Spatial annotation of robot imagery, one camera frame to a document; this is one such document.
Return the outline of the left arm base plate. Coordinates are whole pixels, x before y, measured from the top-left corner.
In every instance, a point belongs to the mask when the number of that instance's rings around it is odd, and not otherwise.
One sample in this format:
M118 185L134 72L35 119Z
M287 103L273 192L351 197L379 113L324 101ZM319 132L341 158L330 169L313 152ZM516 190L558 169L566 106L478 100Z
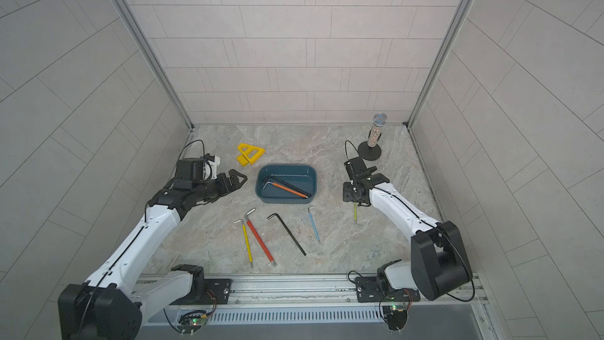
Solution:
M173 302L173 305L226 305L231 296L232 279L205 280L193 282L192 291Z

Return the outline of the blue hex key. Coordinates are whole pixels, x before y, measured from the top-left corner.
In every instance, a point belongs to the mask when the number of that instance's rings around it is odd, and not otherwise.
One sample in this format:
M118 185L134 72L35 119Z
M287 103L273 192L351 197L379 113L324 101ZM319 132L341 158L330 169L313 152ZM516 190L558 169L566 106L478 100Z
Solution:
M308 216L309 216L309 220L311 221L311 226L312 226L312 228L313 228L313 231L314 231L315 237L316 237L316 239L317 239L317 242L318 242L318 243L321 243L321 241L320 241L320 237L319 237L319 232L318 232L318 229L317 229L317 227L316 227L316 223L315 223L315 221L314 221L314 217L313 217L313 215L312 215L312 210L313 210L313 209L314 209L314 206L309 206L309 207L308 207Z

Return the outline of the orange hex key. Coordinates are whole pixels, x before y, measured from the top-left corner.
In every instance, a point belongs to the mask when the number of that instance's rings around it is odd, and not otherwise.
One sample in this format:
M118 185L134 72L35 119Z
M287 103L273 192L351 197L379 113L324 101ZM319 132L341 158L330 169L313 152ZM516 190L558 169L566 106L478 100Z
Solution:
M291 193L292 195L296 195L297 197L300 197L300 198L309 198L309 196L306 195L306 194L304 194L303 192L301 192L299 190L296 190L296 189L292 189L292 188L287 187L287 186L284 186L282 184L278 184L278 183L274 183L274 182L268 181L268 182L266 182L263 185L263 188L265 189L268 186L276 187L279 190L284 190L285 192Z

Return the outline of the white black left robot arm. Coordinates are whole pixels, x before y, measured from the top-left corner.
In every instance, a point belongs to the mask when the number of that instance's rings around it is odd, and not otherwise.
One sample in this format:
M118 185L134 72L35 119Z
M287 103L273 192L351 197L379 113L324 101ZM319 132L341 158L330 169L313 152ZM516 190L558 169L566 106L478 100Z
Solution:
M83 283L70 284L58 298L64 339L133 339L151 317L171 303L202 302L208 296L204 269L182 264L141 291L138 278L163 240L191 209L239 190L247 176L184 173L170 179L146 205L137 228Z

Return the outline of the long black hex key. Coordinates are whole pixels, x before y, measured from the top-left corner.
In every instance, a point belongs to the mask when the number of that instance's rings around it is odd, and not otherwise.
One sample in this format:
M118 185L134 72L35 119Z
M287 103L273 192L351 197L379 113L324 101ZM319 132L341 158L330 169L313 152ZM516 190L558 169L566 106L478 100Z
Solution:
M271 182L274 182L274 183L278 183L278 184L282 184L282 185L290 187L292 189L299 190L299 191L303 192L304 194L308 195L309 197L311 197L310 193L306 192L305 190L302 190L300 187L297 187L297 186L295 186L295 185L293 185L291 183L288 183L288 182L284 181L283 179L278 178L277 176L269 175L269 176L265 177L262 180L262 183L265 184L268 181L271 181Z

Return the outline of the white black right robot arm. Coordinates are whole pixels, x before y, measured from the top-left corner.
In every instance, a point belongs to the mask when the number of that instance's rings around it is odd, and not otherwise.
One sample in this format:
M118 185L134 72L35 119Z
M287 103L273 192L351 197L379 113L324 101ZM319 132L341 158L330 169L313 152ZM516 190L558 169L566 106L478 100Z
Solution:
M344 163L349 180L343 201L374 207L385 214L410 242L410 261L393 261L377 270L377 289L383 296L417 290L433 301L473 283L473 272L459 228L422 212L396 190L375 167L361 157Z

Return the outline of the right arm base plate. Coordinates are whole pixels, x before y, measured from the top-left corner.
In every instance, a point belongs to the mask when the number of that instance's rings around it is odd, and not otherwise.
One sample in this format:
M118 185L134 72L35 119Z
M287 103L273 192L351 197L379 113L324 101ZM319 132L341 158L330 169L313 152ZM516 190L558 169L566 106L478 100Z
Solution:
M355 283L358 303L415 303L421 301L421 295L418 290L411 288L395 290L385 287L383 283L377 281L375 276L357 275L352 282Z

